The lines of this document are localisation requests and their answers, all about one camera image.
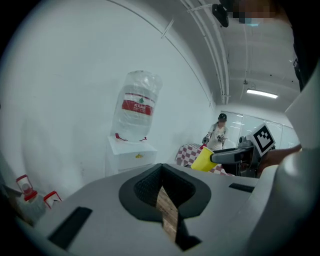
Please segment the checkered tablecloth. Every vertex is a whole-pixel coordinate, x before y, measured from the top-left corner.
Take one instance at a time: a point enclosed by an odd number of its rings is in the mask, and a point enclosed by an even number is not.
[[[199,144],[185,144],[182,147],[180,147],[175,157],[176,164],[179,166],[191,166],[201,153],[200,147],[201,145]],[[226,171],[222,168],[220,163],[217,164],[216,167],[214,167],[209,172],[213,174],[234,176],[230,173],[226,173]]]

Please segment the large plastic water bottle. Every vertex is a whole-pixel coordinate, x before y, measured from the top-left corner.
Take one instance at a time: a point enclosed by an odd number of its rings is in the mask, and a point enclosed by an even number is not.
[[[162,80],[147,71],[130,72],[118,96],[111,136],[138,142],[149,133]]]

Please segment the ceiling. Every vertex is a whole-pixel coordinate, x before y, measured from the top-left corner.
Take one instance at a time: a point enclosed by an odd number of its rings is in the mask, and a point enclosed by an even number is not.
[[[219,0],[206,2],[219,3]],[[300,93],[293,67],[296,57],[290,25],[271,20],[251,27],[229,18],[229,27],[219,24],[219,31],[228,62],[229,102],[284,112]],[[250,88],[277,94],[278,98],[247,94]]]
[[[199,26],[192,15],[186,12],[187,1],[193,7],[200,7],[203,3],[219,3],[219,0],[135,0],[134,2],[137,5],[143,2],[150,6],[161,14],[168,24],[174,18],[172,30],[180,34],[189,45],[207,82],[211,85],[215,102],[221,104],[217,68]],[[203,19],[212,36],[217,49],[214,57],[216,62],[220,62],[224,83],[229,81],[228,102],[284,112],[300,93],[293,67],[295,52],[291,27],[277,20],[250,27],[230,18],[229,27],[224,28],[215,17],[208,18],[204,9],[195,12]],[[217,33],[220,34],[222,40],[220,42]],[[247,89],[251,88],[277,94],[278,98],[247,94]]]

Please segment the red object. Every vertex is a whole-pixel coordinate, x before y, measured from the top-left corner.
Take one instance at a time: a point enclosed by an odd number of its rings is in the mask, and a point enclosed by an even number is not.
[[[127,139],[120,138],[120,136],[119,136],[118,133],[115,134],[115,137],[116,137],[117,139],[123,140],[124,142],[127,142],[127,141],[128,141]],[[146,141],[146,140],[147,140],[147,137],[144,137],[144,139],[139,140],[139,141],[142,142],[142,141]]]
[[[120,138],[120,136],[119,136],[118,133],[115,134],[115,137],[116,137],[117,139],[123,140],[124,142],[127,142],[127,141],[128,141],[127,139]]]
[[[28,175],[24,174],[17,178],[15,181],[18,184],[21,192],[24,194],[25,201],[34,198],[38,194],[36,190],[33,190],[33,186],[29,180]]]
[[[47,195],[43,198],[43,201],[46,203],[46,205],[47,205],[50,209],[51,209],[51,206],[47,203],[47,200],[48,200],[50,197],[54,196],[54,195],[56,195],[56,196],[59,198],[59,200],[62,202],[60,196],[58,195],[57,191],[55,191],[55,190],[52,191],[52,192],[50,192],[49,194],[47,194]]]
[[[154,108],[152,106],[136,103],[135,101],[128,100],[128,99],[125,99],[123,101],[122,109],[138,112],[138,113],[145,114],[148,116],[152,116],[153,111],[154,111]]]

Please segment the yellow object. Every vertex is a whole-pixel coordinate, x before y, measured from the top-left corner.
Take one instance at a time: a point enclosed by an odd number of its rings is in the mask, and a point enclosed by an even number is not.
[[[210,156],[214,154],[209,148],[203,147],[201,153],[191,165],[191,168],[198,171],[209,172],[216,167],[217,163],[211,162]]]

